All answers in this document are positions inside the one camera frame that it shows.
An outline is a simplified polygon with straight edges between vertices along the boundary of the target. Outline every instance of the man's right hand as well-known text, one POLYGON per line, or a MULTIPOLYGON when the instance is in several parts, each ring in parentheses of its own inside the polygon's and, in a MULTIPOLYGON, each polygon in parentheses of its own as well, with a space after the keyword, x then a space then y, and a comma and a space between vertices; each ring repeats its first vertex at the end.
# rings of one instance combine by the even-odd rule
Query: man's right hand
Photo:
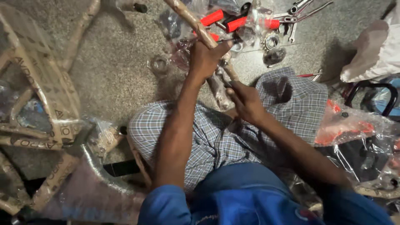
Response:
POLYGON ((239 116, 246 122, 259 127, 265 120, 274 119, 262 106, 258 91, 238 81, 230 82, 232 88, 227 88, 226 93, 235 103, 239 116))

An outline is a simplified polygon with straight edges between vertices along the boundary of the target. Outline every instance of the gray floor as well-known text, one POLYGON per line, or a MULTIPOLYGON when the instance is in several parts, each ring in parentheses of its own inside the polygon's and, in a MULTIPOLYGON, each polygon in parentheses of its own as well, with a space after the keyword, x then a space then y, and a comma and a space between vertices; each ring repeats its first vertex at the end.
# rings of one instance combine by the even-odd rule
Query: gray floor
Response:
MULTIPOLYGON (((36 19, 54 38, 61 55, 77 18, 89 1, 5 0, 36 19)), ((275 12, 285 12, 293 1, 275 1, 275 12)), ((309 10, 326 1, 314 0, 309 10)), ((162 0, 139 2, 148 6, 148 13, 126 12, 125 21, 103 8, 84 36, 70 76, 79 92, 85 115, 126 124, 146 103, 174 96, 174 86, 183 79, 184 73, 174 70, 160 82, 147 68, 147 61, 156 54, 163 54, 166 46, 166 39, 154 22, 166 4, 162 0)), ((325 71, 322 81, 338 80, 342 67, 354 55, 352 41, 372 21, 380 18, 389 3, 390 0, 335 0, 333 5, 298 24, 296 42, 286 46, 287 56, 281 64, 267 68, 262 62, 262 51, 252 51, 232 60, 235 70, 245 84, 254 82, 264 72, 283 66, 293 67, 297 74, 317 72, 322 68, 325 71)), ((216 107, 206 85, 199 99, 216 107)), ((35 172, 32 168, 38 163, 53 162, 58 156, 44 150, 8 148, 7 152, 14 156, 14 161, 29 179, 46 176, 49 170, 35 172), (40 159, 34 157, 38 152, 40 159)), ((112 152, 109 161, 131 158, 130 152, 123 148, 112 152)))

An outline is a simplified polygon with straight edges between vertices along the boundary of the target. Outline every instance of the blue shirt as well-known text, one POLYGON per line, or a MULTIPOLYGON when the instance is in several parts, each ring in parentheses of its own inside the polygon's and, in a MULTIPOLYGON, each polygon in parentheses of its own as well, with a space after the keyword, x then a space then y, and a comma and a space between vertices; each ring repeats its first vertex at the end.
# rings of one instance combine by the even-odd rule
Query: blue shirt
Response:
POLYGON ((293 200, 287 186, 259 163, 241 163, 211 172, 194 190, 190 207, 174 185, 154 189, 144 200, 139 225, 323 225, 393 224, 371 200, 337 187, 320 197, 324 220, 293 200))

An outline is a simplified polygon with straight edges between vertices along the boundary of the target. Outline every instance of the plaid cloth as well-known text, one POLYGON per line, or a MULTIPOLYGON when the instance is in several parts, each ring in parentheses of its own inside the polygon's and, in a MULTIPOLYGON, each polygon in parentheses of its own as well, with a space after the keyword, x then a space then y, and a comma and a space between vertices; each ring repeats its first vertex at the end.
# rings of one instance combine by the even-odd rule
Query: plaid cloth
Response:
MULTIPOLYGON (((256 84, 263 106, 285 127, 313 144, 324 114, 328 92, 325 85, 295 77, 285 67, 263 74, 256 84)), ((134 147, 154 168, 155 147, 173 102, 149 104, 129 123, 134 147)), ((232 119, 198 102, 194 113, 192 153, 186 164, 186 192, 221 166, 259 162, 269 167, 288 167, 275 143, 255 126, 232 119)))

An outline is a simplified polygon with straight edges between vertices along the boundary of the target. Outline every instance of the man's arm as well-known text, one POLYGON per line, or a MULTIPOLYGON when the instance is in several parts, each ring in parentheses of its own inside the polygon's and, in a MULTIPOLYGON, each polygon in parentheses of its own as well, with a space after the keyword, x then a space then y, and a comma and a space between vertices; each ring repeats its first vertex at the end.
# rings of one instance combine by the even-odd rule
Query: man's arm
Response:
POLYGON ((274 116, 265 111, 257 90, 240 82, 231 82, 227 94, 235 102, 239 116, 267 134, 293 161, 293 169, 313 188, 317 184, 332 184, 351 188, 345 172, 311 145, 284 127, 274 116))
POLYGON ((198 92, 217 68, 219 59, 232 45, 232 42, 224 42, 209 50, 197 41, 190 49, 188 76, 175 108, 167 118, 156 150, 153 189, 167 184, 183 187, 185 166, 192 149, 192 127, 198 92))

